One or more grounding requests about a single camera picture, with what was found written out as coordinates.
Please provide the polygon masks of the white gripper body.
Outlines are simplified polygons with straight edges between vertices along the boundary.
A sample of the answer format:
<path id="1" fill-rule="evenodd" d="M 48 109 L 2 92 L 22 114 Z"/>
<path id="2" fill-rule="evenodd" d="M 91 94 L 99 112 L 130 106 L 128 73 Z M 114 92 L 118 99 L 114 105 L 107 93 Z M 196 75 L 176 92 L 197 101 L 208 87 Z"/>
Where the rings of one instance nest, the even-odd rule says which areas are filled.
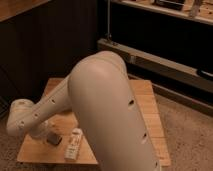
<path id="1" fill-rule="evenodd" d="M 40 140 L 40 139 L 46 139 L 48 135 L 50 135 L 53 132 L 52 130 L 52 123 L 49 121 L 44 121 L 38 126 L 32 128 L 29 131 L 29 135 L 31 138 Z"/>

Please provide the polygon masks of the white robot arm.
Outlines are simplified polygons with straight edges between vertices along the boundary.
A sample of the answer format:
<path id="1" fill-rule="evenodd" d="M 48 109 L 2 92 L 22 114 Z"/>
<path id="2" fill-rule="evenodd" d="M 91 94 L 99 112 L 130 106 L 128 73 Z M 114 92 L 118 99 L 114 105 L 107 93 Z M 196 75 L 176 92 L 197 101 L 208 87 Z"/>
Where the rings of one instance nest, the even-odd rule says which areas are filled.
<path id="1" fill-rule="evenodd" d="M 80 60 L 52 91 L 34 103 L 11 103 L 11 136 L 38 133 L 53 115 L 70 110 L 101 171 L 162 171 L 124 60 L 101 51 Z"/>

